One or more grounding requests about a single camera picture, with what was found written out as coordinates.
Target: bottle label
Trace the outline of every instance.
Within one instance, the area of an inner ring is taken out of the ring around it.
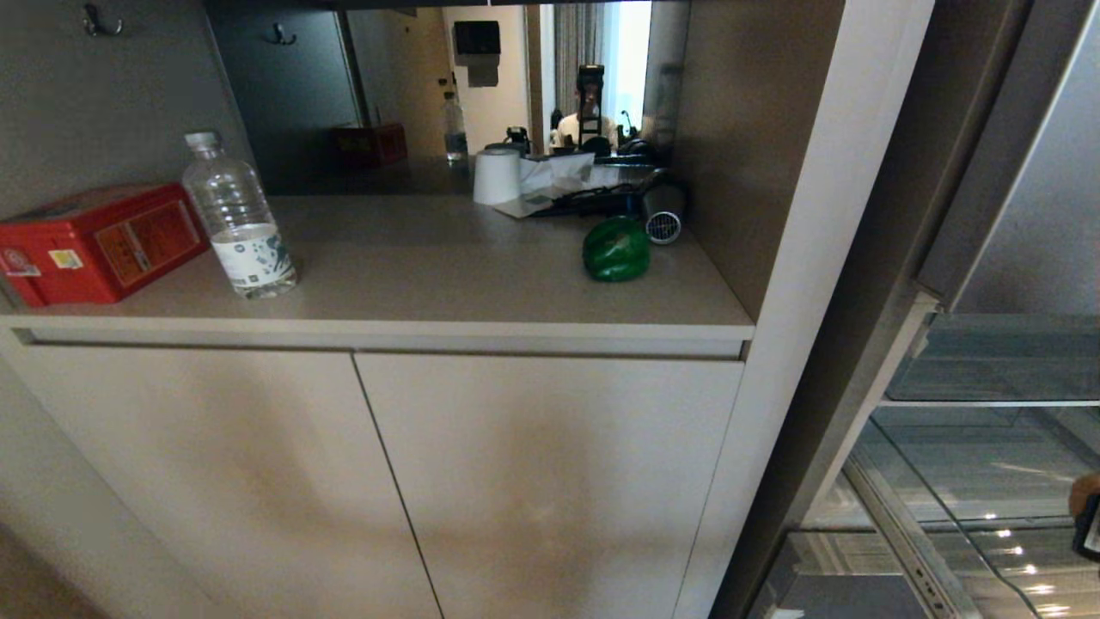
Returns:
[[[229,280],[239,288],[277,281],[294,272],[290,254],[283,244],[278,228],[271,223],[246,225],[237,230],[235,240],[210,239]]]

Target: mirror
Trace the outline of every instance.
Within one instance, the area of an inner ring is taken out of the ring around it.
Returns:
[[[206,7],[273,195],[469,194],[491,144],[637,158],[674,136],[686,1]]]

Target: curtain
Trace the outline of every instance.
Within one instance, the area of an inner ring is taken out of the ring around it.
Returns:
[[[553,8],[554,92],[562,115],[576,110],[576,67],[603,64],[603,3],[556,4]]]

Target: white cup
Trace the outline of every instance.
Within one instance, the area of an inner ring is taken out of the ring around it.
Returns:
[[[474,201],[502,203],[519,197],[519,151],[490,148],[477,153]]]

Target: bottle cap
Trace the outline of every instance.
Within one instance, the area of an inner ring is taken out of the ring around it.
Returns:
[[[221,136],[218,135],[217,131],[196,131],[194,133],[187,133],[184,135],[184,140],[187,141],[187,145],[190,146],[193,151],[209,151],[221,145]]]

